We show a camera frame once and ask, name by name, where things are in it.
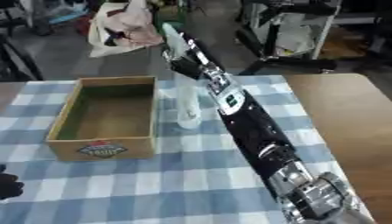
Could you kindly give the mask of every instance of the cardboard box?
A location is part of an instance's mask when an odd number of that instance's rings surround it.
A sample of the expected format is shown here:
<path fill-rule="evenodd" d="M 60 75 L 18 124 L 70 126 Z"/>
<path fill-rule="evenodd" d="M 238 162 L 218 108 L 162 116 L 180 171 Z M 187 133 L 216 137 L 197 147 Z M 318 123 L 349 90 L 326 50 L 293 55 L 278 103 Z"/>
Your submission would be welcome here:
<path fill-rule="evenodd" d="M 154 155 L 155 78 L 80 79 L 46 142 L 59 160 Z"/>

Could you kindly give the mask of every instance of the pink fabric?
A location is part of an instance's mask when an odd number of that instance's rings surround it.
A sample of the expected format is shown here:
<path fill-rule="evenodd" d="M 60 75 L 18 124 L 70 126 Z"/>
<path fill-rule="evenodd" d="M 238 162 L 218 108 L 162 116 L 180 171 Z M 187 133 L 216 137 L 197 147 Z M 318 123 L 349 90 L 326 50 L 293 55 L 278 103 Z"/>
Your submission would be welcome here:
<path fill-rule="evenodd" d="M 146 7 L 145 0 L 131 0 L 125 12 L 107 17 L 103 25 L 115 32 L 124 32 L 127 38 L 115 40 L 119 46 L 154 46 L 163 42 L 151 24 L 152 15 Z"/>

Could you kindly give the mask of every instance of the blue checkered tablecloth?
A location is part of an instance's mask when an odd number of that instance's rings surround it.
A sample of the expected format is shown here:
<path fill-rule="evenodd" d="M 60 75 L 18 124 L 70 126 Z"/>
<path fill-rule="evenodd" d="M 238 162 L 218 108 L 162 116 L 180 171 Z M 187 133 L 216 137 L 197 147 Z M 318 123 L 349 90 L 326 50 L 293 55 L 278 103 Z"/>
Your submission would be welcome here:
<path fill-rule="evenodd" d="M 347 180 L 282 76 L 237 79 L 313 172 Z M 154 158 L 56 161 L 45 137 L 73 86 L 29 82 L 0 117 L 0 164 L 25 183 L 22 196 L 0 202 L 0 223 L 285 223 L 201 87 L 202 124 L 186 130 L 176 123 L 173 82 L 158 83 Z"/>

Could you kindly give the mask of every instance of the robotic arm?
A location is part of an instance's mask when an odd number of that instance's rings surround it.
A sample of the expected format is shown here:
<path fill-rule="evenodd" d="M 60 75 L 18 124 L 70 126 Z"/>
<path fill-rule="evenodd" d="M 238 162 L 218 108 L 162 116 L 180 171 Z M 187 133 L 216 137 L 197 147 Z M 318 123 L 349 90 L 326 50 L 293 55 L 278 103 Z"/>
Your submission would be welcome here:
<path fill-rule="evenodd" d="M 359 202 L 336 175 L 310 174 L 296 149 L 258 102 L 214 59 L 202 44 L 179 31 L 177 41 L 189 46 L 183 57 L 164 52 L 171 69 L 205 79 L 220 118 L 243 156 L 260 176 L 290 224 L 374 223 L 359 212 Z"/>

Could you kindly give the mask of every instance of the box label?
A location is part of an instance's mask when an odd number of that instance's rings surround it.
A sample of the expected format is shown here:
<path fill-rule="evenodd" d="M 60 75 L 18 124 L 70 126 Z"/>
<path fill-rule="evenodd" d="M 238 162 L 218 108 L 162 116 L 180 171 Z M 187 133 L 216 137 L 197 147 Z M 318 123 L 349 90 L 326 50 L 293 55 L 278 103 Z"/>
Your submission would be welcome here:
<path fill-rule="evenodd" d="M 112 158 L 113 156 L 125 151 L 127 151 L 127 149 L 121 145 L 107 141 L 92 142 L 90 145 L 78 150 L 80 153 L 98 158 Z"/>

